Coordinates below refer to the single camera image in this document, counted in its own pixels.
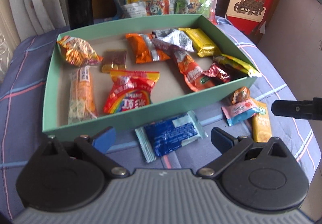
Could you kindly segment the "yellow gold snack packet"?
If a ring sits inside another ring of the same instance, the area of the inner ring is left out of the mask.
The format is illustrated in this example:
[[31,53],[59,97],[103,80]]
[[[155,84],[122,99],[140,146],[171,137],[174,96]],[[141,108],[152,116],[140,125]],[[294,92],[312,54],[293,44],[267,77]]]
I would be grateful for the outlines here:
[[202,29],[179,28],[179,30],[192,40],[193,47],[199,57],[212,57],[222,54],[219,47]]

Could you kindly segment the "blue white wafer packet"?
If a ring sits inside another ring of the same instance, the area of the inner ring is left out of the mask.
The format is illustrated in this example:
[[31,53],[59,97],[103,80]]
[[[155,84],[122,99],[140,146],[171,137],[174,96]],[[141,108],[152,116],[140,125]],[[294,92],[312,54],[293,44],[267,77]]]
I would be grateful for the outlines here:
[[141,126],[135,134],[147,163],[208,137],[194,111]]

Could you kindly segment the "orange patterned crinkled snack bag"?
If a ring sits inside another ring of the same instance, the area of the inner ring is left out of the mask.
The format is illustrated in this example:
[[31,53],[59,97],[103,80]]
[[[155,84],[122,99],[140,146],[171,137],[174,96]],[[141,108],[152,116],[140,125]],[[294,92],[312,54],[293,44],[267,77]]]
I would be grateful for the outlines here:
[[97,66],[103,61],[92,46],[84,39],[64,36],[57,41],[63,59],[72,66]]

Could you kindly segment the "orange mango snack packet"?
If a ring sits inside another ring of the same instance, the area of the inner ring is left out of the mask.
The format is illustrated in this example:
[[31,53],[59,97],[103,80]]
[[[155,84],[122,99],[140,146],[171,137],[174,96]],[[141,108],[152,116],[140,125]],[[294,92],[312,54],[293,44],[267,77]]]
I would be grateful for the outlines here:
[[267,105],[255,99],[253,99],[253,102],[260,111],[252,117],[253,140],[255,142],[268,142],[272,137],[272,130]]

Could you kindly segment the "blue plaid cushion cover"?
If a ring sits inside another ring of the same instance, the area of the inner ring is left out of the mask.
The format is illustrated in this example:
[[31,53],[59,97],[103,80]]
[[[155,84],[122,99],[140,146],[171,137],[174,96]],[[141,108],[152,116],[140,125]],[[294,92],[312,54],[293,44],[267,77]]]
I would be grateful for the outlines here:
[[[217,27],[263,73],[251,86],[251,96],[266,103],[269,108],[277,99],[295,100],[290,88],[264,54],[231,22],[221,17],[216,19]],[[24,210],[16,192],[16,179],[34,151],[46,139],[42,133],[45,84],[56,38],[65,31],[69,31],[69,28],[24,40],[14,51],[1,84],[1,213],[10,220]],[[210,134],[211,129],[218,126],[233,136],[249,136],[252,129],[250,122],[228,127],[221,111],[221,106],[227,101],[224,99],[221,103],[195,111],[205,131]],[[321,161],[321,151],[309,122],[275,117],[271,111],[269,116],[273,136],[285,142],[311,182]],[[136,135],[132,131],[125,131],[117,133],[116,143],[107,155],[131,171],[141,167],[188,168],[195,171],[215,159],[219,152],[207,138],[153,163],[146,163]]]

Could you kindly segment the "yellow green small packet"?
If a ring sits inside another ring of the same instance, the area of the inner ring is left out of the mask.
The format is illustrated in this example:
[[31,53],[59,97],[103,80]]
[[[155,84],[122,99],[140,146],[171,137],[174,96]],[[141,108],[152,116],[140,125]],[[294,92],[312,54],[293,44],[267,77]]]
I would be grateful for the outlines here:
[[214,56],[213,60],[223,66],[230,66],[239,72],[247,74],[249,77],[261,77],[262,74],[257,69],[255,69],[251,64],[246,63],[236,57],[221,54]]

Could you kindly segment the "maroon gold candy packet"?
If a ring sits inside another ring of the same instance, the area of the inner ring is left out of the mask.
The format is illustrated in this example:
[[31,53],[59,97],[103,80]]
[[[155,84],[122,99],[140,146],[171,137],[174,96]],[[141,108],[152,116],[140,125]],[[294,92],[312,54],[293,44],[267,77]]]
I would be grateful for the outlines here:
[[105,51],[101,62],[101,72],[109,74],[112,70],[125,70],[126,58],[126,50]]

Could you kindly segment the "green cardboard box tray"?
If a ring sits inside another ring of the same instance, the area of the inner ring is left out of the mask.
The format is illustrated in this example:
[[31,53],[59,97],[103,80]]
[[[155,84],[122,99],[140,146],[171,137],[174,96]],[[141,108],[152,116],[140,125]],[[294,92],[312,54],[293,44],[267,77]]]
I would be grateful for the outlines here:
[[255,78],[243,76],[228,83],[193,92],[187,86],[174,60],[136,63],[126,34],[150,33],[154,30],[181,27],[201,28],[223,53],[247,61],[246,55],[219,29],[218,25],[213,25],[204,16],[196,14],[122,19],[70,31],[69,36],[88,41],[99,54],[109,50],[128,51],[127,70],[134,72],[135,75],[153,73],[159,76],[159,80],[152,88],[150,104],[144,106],[137,102],[126,102],[124,111],[106,114],[103,108],[113,81],[108,74],[102,73],[99,67],[91,67],[92,89],[98,117],[70,124],[68,123],[70,75],[76,68],[63,59],[60,47],[56,45],[45,87],[43,132],[54,135],[62,141],[72,140],[82,134],[93,135],[108,126],[121,132],[200,107],[209,107],[236,89],[253,85]]

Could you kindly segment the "white lace curtain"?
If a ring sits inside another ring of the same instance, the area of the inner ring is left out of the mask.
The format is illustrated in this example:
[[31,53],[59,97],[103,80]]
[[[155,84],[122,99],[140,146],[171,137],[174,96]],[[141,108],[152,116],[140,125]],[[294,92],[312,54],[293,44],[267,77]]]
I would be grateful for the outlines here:
[[68,24],[67,0],[1,0],[1,79],[22,41]]

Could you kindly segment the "red foil patterned packet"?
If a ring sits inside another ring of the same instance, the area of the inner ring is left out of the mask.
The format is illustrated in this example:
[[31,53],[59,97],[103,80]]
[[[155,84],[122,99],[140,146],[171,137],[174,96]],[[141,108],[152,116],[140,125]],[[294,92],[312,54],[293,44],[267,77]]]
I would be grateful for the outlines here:
[[208,70],[204,70],[202,73],[205,76],[215,78],[223,83],[231,81],[230,74],[219,63],[216,62],[211,64]]

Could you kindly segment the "pink blue vitamin packet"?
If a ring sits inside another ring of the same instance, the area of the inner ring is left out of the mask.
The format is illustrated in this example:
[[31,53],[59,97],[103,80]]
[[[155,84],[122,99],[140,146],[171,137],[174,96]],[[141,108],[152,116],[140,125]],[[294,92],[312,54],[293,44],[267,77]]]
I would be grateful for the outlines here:
[[223,106],[222,111],[228,126],[238,124],[260,113],[260,109],[253,99],[247,99],[230,106]]

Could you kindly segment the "red rainbow skittles bag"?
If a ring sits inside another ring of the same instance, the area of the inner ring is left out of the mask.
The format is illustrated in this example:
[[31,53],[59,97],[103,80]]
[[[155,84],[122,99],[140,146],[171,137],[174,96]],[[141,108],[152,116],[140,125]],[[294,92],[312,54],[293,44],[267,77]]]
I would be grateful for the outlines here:
[[150,105],[160,72],[112,70],[110,76],[113,85],[103,108],[109,115]]

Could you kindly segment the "orange silver snack packet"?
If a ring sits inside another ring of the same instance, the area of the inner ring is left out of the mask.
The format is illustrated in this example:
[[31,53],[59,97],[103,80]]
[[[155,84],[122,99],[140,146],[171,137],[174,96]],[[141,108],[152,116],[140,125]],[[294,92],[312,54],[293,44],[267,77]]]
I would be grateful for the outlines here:
[[125,35],[133,54],[136,64],[167,61],[170,56],[155,47],[152,42],[152,34],[127,33]]

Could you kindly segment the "red orange sausage packet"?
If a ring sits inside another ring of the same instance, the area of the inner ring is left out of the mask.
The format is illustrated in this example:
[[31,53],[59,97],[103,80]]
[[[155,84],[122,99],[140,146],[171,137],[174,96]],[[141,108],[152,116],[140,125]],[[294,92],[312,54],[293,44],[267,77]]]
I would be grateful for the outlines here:
[[180,73],[184,76],[187,86],[193,92],[199,92],[204,89],[215,86],[210,77],[206,76],[200,67],[186,51],[175,51],[173,54]]

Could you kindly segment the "grey white crinkled packet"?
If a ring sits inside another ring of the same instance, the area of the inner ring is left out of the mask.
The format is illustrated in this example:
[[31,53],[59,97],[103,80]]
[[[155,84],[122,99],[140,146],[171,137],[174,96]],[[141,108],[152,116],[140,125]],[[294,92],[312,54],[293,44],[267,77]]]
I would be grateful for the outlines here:
[[160,50],[194,52],[192,40],[178,29],[154,30],[152,36],[152,43]]

